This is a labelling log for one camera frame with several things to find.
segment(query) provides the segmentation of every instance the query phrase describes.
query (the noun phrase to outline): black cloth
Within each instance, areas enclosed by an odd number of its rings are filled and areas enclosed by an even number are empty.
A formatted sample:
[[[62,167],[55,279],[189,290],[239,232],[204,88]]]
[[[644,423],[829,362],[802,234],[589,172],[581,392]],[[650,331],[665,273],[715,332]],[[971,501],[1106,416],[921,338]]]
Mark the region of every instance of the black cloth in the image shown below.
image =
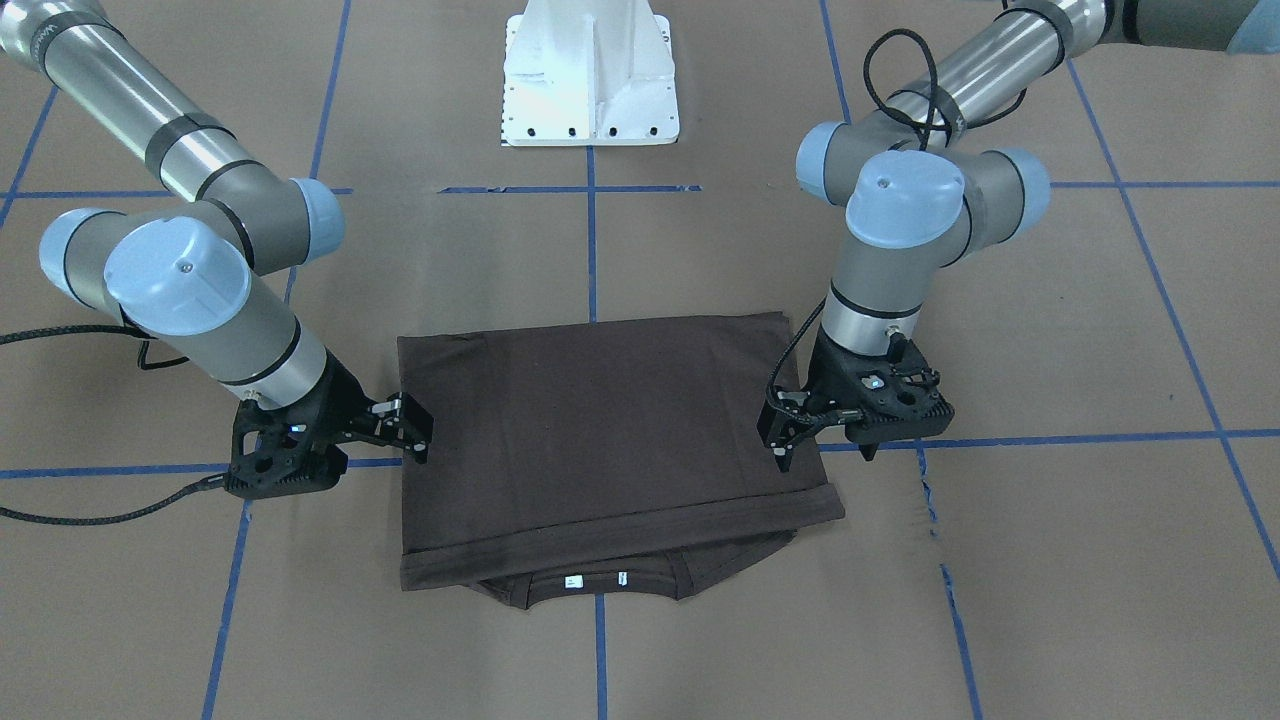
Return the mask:
[[[777,313],[399,338],[436,418],[403,466],[402,587],[678,600],[844,518],[814,443],[780,473],[755,430],[787,340]]]

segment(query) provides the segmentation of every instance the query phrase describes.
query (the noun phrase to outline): light blue joint cap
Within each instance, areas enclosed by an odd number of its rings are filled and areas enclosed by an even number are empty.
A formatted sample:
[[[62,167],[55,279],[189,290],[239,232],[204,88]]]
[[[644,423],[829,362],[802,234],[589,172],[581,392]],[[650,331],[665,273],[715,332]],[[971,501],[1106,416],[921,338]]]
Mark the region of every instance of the light blue joint cap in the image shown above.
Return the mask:
[[[796,182],[805,192],[827,202],[831,202],[827,197],[827,149],[842,124],[845,123],[822,123],[813,128],[800,141],[800,150],[796,152]]]
[[[1280,0],[1260,0],[1226,46],[1228,55],[1280,53]]]
[[[1041,222],[1048,210],[1053,191],[1048,170],[1044,169],[1044,163],[1041,163],[1039,158],[1019,147],[1001,147],[996,152],[1009,158],[1023,178],[1023,222],[1018,223],[1018,229],[1009,236],[1009,240],[1012,240]]]
[[[84,220],[102,213],[111,213],[111,210],[81,208],[63,213],[49,224],[45,234],[40,237],[40,269],[45,272],[45,277],[54,283],[54,287],[76,302],[81,302],[81,300],[72,292],[72,283],[67,277],[67,247],[70,246],[72,236],[84,224]]]
[[[964,209],[964,173],[919,150],[873,156],[849,199],[849,232],[874,247],[906,250],[937,240]]]
[[[307,246],[307,264],[338,250],[347,234],[347,218],[342,214],[338,197],[325,183],[311,178],[289,178],[302,191],[307,204],[307,222],[311,224],[311,245]]]
[[[179,217],[124,236],[102,277],[134,323],[156,334],[186,337],[234,318],[248,300],[253,273],[209,225]]]

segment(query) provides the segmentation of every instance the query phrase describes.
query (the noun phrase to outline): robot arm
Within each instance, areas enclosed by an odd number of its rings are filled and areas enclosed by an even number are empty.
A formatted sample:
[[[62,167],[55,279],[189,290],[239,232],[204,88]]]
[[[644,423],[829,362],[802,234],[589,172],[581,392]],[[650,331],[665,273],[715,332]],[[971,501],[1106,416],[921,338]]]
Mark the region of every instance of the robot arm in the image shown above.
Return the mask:
[[[431,416],[402,395],[366,397],[259,277],[337,250],[346,223],[328,187],[275,177],[134,50],[96,0],[0,3],[0,47],[45,73],[187,200],[137,215],[67,213],[45,232],[40,260],[69,297],[169,343],[241,398],[229,492],[333,487],[347,466],[337,445],[356,439],[425,460]]]
[[[1050,201],[1048,173],[1029,152],[950,147],[1100,42],[1276,53],[1280,1],[1020,0],[940,63],[936,77],[876,99],[878,109],[859,123],[810,131],[796,179],[845,206],[849,234],[805,386],[767,391],[758,430],[780,469],[828,427],[842,427],[867,460],[882,442],[947,428],[955,411],[911,341],[933,273],[1016,237]]]

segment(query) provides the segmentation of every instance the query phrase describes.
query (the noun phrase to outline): dark gray garment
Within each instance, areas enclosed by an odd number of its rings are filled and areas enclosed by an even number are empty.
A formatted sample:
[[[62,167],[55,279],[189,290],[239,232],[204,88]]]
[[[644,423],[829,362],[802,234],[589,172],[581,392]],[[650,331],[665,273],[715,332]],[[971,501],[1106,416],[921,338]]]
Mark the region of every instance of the dark gray garment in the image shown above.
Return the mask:
[[[773,313],[401,338],[436,418],[404,464],[402,587],[678,600],[844,518],[814,443],[780,473],[755,430],[788,336]]]

